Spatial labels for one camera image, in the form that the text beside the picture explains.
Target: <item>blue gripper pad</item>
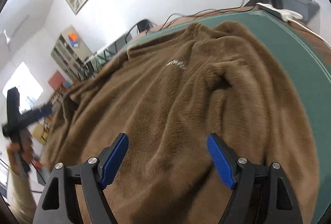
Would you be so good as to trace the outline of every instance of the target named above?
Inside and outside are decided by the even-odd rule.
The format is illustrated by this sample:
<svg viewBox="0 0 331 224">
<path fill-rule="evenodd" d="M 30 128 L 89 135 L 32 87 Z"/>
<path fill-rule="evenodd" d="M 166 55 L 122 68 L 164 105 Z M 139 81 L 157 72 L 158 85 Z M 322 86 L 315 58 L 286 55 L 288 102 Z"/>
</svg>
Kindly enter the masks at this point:
<svg viewBox="0 0 331 224">
<path fill-rule="evenodd" d="M 207 148 L 218 174 L 221 177 L 222 183 L 227 185 L 230 189 L 234 189 L 236 184 L 236 156 L 233 155 L 234 151 L 216 134 L 210 134 L 208 136 Z"/>
<path fill-rule="evenodd" d="M 105 189 L 114 181 L 123 158 L 129 148 L 129 138 L 126 134 L 120 133 L 110 147 L 106 147 L 99 155 L 98 173 L 100 185 Z"/>
</svg>

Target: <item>blue ribbed pad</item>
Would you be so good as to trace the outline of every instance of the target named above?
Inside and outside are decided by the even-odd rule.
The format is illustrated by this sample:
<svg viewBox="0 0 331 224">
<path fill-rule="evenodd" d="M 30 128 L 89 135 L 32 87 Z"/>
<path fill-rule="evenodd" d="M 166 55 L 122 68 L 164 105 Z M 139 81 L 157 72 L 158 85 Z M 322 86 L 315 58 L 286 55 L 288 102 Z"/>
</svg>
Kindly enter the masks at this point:
<svg viewBox="0 0 331 224">
<path fill-rule="evenodd" d="M 209 135 L 207 138 L 207 148 L 223 184 L 232 189 L 235 185 L 235 181 L 232 177 L 231 166 L 212 135 Z"/>
</svg>

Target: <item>brown blanket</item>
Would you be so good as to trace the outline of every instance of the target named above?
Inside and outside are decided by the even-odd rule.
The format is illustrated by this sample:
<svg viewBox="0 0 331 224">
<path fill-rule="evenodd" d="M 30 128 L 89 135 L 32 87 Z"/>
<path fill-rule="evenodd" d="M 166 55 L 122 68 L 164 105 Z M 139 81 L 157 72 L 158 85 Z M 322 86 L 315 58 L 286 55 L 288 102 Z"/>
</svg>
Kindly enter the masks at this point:
<svg viewBox="0 0 331 224">
<path fill-rule="evenodd" d="M 212 132 L 253 163 L 279 162 L 310 223 L 318 160 L 305 110 L 279 63 L 239 23 L 193 23 L 119 54 L 67 95 L 43 163 L 82 163 L 120 132 L 129 150 L 105 190 L 119 224 L 218 223 L 231 191 L 206 149 Z"/>
</svg>

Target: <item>white cable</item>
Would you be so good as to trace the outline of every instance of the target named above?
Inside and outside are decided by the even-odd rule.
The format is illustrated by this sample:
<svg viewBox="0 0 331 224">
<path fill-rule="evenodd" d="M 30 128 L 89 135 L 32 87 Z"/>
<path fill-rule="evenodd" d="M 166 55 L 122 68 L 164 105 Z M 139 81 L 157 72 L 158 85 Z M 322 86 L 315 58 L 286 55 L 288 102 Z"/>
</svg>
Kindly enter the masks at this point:
<svg viewBox="0 0 331 224">
<path fill-rule="evenodd" d="M 316 37 L 320 38 L 324 43 L 326 43 L 328 45 L 328 47 L 331 49 L 330 44 L 321 36 L 319 36 L 317 33 L 314 33 L 312 30 L 308 29 L 307 27 L 303 26 L 301 23 L 293 20 L 293 19 L 289 19 L 288 21 L 290 22 L 294 22 L 295 24 L 301 26 L 302 28 L 304 28 L 305 30 L 307 30 L 308 32 L 310 32 L 311 34 L 315 35 Z"/>
</svg>

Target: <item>human hand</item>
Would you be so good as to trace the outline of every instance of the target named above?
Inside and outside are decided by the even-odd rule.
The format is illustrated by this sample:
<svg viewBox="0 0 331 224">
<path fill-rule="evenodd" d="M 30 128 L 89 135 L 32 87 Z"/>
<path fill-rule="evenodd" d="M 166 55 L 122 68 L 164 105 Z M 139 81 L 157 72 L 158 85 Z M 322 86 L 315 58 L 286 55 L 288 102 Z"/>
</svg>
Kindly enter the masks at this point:
<svg viewBox="0 0 331 224">
<path fill-rule="evenodd" d="M 33 159 L 34 150 L 32 148 L 32 144 L 33 144 L 33 142 L 31 139 L 31 134 L 29 134 L 29 136 L 22 143 L 22 149 L 23 149 L 22 158 L 27 164 L 30 164 Z M 20 150 L 19 143 L 10 143 L 9 146 L 7 147 L 9 166 L 10 166 L 11 170 L 18 176 L 20 176 L 20 170 L 19 170 L 19 166 L 16 162 L 14 153 L 18 152 L 19 150 Z"/>
</svg>

